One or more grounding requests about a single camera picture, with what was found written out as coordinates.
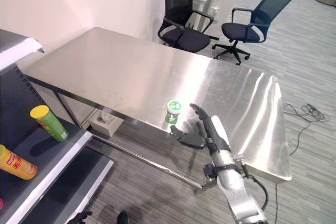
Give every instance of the chair armrest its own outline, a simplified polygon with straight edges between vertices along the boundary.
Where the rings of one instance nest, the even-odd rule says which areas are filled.
[[[174,22],[174,21],[172,21],[172,20],[170,20],[170,19],[168,19],[168,18],[166,18],[166,17],[164,17],[163,20],[164,20],[165,22],[171,24],[172,26],[176,26],[178,29],[181,30],[182,33],[184,33],[184,27],[181,26],[180,24],[178,24],[178,23],[176,23],[176,22]]]
[[[184,33],[184,26],[181,26],[180,24],[178,24],[178,23],[176,23],[176,22],[174,22],[174,21],[172,21],[172,20],[170,20],[170,19],[168,19],[168,18],[166,18],[166,17],[163,18],[163,21],[164,21],[164,22],[167,22],[168,24],[170,24],[170,25],[172,25],[172,26],[175,26],[175,27],[177,27],[178,29],[181,30],[181,34],[178,36],[177,40],[176,40],[176,41],[174,42],[174,44],[172,45],[173,47],[175,47],[176,43],[178,42],[178,40],[182,37],[182,35],[183,35],[183,33]],[[157,34],[158,34],[158,36],[159,36],[160,38],[162,38],[161,35],[160,35],[160,32],[161,32],[162,30],[163,30],[163,29],[160,28],[159,32],[157,32]]]
[[[207,14],[207,13],[200,12],[198,10],[193,10],[193,13],[200,14],[201,16],[206,17],[206,18],[208,18],[210,20],[209,24],[202,31],[202,34],[203,34],[205,32],[205,30],[208,29],[208,27],[213,23],[214,17],[211,16],[211,15],[209,15],[209,14]]]
[[[253,10],[251,10],[251,9],[235,7],[235,8],[232,9],[231,23],[233,23],[233,15],[234,15],[235,11],[237,11],[237,10],[241,10],[241,11],[243,11],[243,12],[250,12],[250,13],[253,12]]]
[[[243,40],[243,42],[245,43],[246,42],[246,39],[247,39],[247,32],[248,32],[248,29],[253,27],[253,26],[256,26],[256,27],[265,27],[265,28],[268,28],[269,25],[266,25],[266,24],[256,24],[256,23],[250,23],[246,26],[246,29],[245,29],[245,38]],[[267,33],[264,33],[263,31],[262,32],[262,35],[264,36],[264,39],[262,41],[259,41],[258,43],[262,43],[266,40],[266,36],[267,36]]]

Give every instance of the orange bottle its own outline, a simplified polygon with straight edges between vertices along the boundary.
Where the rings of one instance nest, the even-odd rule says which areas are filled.
[[[2,144],[0,144],[0,169],[25,180],[33,178],[37,173],[35,165],[6,149]]]

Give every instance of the shelf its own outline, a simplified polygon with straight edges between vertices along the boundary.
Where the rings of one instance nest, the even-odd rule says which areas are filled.
[[[4,199],[0,224],[19,223],[92,136],[62,119],[60,122],[69,132],[65,141],[57,142],[39,127],[17,148],[11,150],[36,165],[38,172],[34,178],[23,180],[0,171],[0,195]]]
[[[67,223],[83,211],[112,165],[111,159],[85,147],[23,224]]]
[[[37,40],[0,29],[0,70],[38,50],[43,52]]]

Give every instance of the black shelf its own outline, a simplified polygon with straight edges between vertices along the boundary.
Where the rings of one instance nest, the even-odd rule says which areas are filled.
[[[60,122],[69,132],[65,141],[56,141],[38,127],[11,150],[36,165],[38,173],[30,180],[23,180],[0,171],[0,195],[4,200],[0,224],[20,223],[92,136],[62,119]]]
[[[113,161],[85,147],[57,179],[23,224],[66,223],[82,212]]]

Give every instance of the chair seat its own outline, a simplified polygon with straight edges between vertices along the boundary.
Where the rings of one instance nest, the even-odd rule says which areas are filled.
[[[222,24],[223,34],[228,39],[243,41],[245,39],[246,25],[238,23]],[[251,28],[248,28],[246,42],[259,42],[260,36]]]
[[[174,30],[166,32],[162,36],[162,38],[166,43],[171,45],[174,41],[177,40],[180,34],[181,30],[176,28]],[[184,34],[176,43],[175,48],[188,52],[198,52],[209,44],[210,39],[207,35],[202,34],[199,31],[185,27]]]

